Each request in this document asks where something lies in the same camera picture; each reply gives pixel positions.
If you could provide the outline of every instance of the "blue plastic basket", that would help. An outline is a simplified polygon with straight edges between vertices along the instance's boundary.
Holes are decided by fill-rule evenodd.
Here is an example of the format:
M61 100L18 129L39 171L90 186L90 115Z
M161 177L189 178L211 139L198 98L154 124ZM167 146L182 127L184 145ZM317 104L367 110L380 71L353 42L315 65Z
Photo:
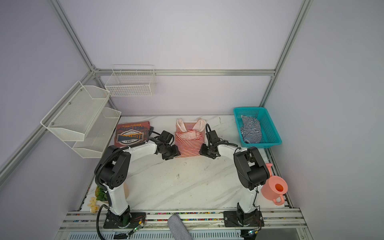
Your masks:
M242 147L269 148L271 146L281 144L281 138L277 133L276 127L273 124L267 109L257 107L235 108L233 110L233 113L235 114L237 130L239 131ZM260 143L248 144L244 142L240 132L240 128L243 126L241 116L253 117L260 121L260 126L263 135Z

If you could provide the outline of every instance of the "striped tank top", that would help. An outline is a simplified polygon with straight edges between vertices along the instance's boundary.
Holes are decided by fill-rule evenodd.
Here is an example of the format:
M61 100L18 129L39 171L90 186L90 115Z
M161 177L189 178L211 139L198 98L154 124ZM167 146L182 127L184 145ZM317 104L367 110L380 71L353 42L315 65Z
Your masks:
M180 151L178 157L199 156L201 145L205 142L205 120L199 118L197 122L183 122L176 120L175 144Z

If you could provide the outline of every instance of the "striped shirt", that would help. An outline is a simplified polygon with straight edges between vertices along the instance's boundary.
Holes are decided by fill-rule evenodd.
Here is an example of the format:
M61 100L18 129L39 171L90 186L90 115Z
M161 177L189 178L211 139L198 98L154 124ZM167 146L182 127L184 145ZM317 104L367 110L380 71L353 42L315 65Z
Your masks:
M263 135L260 121L256 118L241 116L243 126L240 128L243 141L248 144L260 143Z
M199 118L197 122L183 122L176 120L175 144L180 151L178 157L199 156L201 145L205 142L205 120Z

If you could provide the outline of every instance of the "white wire basket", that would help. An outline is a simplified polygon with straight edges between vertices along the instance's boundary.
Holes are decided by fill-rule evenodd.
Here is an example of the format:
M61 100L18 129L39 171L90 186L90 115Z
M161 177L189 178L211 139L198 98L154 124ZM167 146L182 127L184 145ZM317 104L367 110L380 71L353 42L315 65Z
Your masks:
M49 114L41 121L62 141L84 141L110 96L109 91L96 86L75 85L78 90L60 112L48 123L45 119Z
M152 96L156 87L153 65L111 65L105 89L112 97Z
M103 108L85 140L76 142L72 149L82 158L101 158L109 144L120 115L120 111Z

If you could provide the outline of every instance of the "white table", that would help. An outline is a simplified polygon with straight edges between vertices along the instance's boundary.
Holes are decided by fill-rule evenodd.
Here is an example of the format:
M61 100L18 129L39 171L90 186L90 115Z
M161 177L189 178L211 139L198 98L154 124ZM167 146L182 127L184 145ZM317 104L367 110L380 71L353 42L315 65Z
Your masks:
M174 134L177 118L184 122L202 118L220 138L241 146L233 115L121 117L119 123L150 121L155 132L166 130ZM259 151L264 161L268 162L264 149ZM227 157L210 159L196 156L165 161L160 154L145 156L130 162L125 183L131 210L233 209L244 189L233 159ZM87 204L94 197L95 189L93 182L81 211L89 211ZM262 209L284 208L284 205L277 206L265 199L262 194L259 194L257 203Z

